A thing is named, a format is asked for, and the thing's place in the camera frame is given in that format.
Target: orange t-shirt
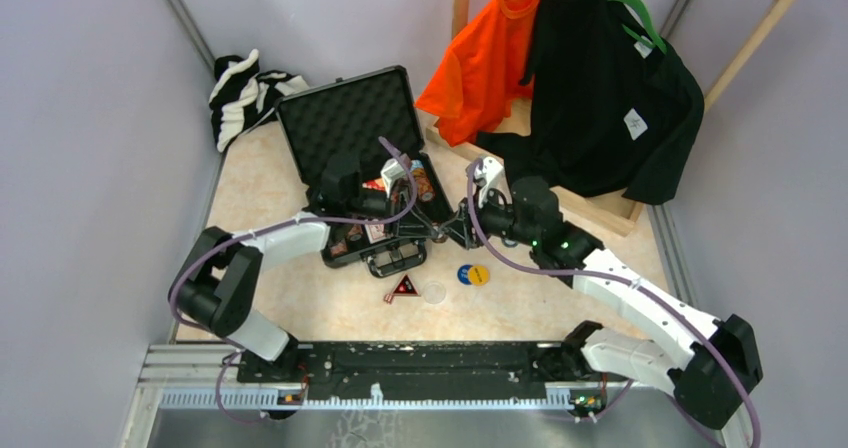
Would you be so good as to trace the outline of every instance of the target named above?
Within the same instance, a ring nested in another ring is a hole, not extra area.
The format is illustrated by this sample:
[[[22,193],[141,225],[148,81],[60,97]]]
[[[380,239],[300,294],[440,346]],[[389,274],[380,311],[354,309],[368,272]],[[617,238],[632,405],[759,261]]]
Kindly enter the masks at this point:
[[[451,146],[474,141],[510,115],[512,100],[532,97],[521,86],[539,0],[492,0],[448,46],[415,106],[439,117]]]

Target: red triangle sign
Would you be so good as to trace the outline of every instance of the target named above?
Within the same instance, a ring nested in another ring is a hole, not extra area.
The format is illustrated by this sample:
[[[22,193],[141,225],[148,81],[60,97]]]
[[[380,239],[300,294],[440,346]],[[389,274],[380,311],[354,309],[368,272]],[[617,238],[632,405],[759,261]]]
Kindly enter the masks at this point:
[[[403,279],[400,280],[400,283],[395,286],[394,291],[392,291],[392,296],[421,296],[418,293],[418,290],[415,289],[415,285],[412,284],[412,280],[409,279],[409,275],[403,275]]]

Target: small item in case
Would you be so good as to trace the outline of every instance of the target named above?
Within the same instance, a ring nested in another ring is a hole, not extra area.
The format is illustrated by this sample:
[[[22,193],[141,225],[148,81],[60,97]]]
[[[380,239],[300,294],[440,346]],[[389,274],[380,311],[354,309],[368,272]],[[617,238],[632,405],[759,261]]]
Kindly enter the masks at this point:
[[[391,233],[386,233],[386,225],[366,225],[365,233],[368,235],[368,241],[372,244],[392,236]]]
[[[345,238],[350,241],[359,241],[362,238],[362,225],[353,225]]]
[[[333,256],[341,256],[347,253],[347,243],[344,240],[330,247],[330,254]]]
[[[436,191],[433,189],[430,179],[427,178],[427,171],[424,169],[424,165],[418,160],[412,162],[412,176],[415,177],[415,181],[418,183],[418,200],[424,203],[432,201],[436,197]]]

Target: white wall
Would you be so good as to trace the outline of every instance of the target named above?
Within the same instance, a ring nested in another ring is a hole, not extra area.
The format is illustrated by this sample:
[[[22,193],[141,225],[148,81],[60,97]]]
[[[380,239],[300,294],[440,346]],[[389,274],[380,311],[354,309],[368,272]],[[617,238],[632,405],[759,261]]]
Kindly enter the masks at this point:
[[[420,93],[450,43],[453,0],[184,0],[215,56],[258,48],[263,69],[313,85],[385,66]],[[471,0],[473,17],[489,0]],[[645,0],[662,26],[674,0]]]
[[[708,87],[766,0],[694,0],[672,38]],[[707,115],[670,203],[703,308],[754,326],[773,447],[845,446],[848,0],[798,0]]]
[[[0,445],[115,446],[219,156],[162,0],[0,0]]]

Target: black carrying case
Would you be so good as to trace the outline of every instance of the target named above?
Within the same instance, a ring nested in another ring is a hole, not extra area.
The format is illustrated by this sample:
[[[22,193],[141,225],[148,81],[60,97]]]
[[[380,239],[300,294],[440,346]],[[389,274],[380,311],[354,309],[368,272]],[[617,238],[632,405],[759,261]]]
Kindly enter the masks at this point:
[[[422,211],[438,223],[452,215],[433,164],[421,152],[424,138],[402,66],[339,79],[287,96],[277,102],[275,111],[300,179],[310,190],[318,187],[327,162],[339,152],[359,155],[363,181],[380,178],[380,170],[391,158],[377,141],[383,136],[412,160],[421,162],[426,181],[420,180],[420,171],[415,175],[419,180],[417,203]],[[341,243],[343,247],[336,243],[321,251],[327,266],[339,268],[362,260],[379,278],[418,266],[427,258],[423,238],[391,237],[372,242],[360,225],[354,226]]]

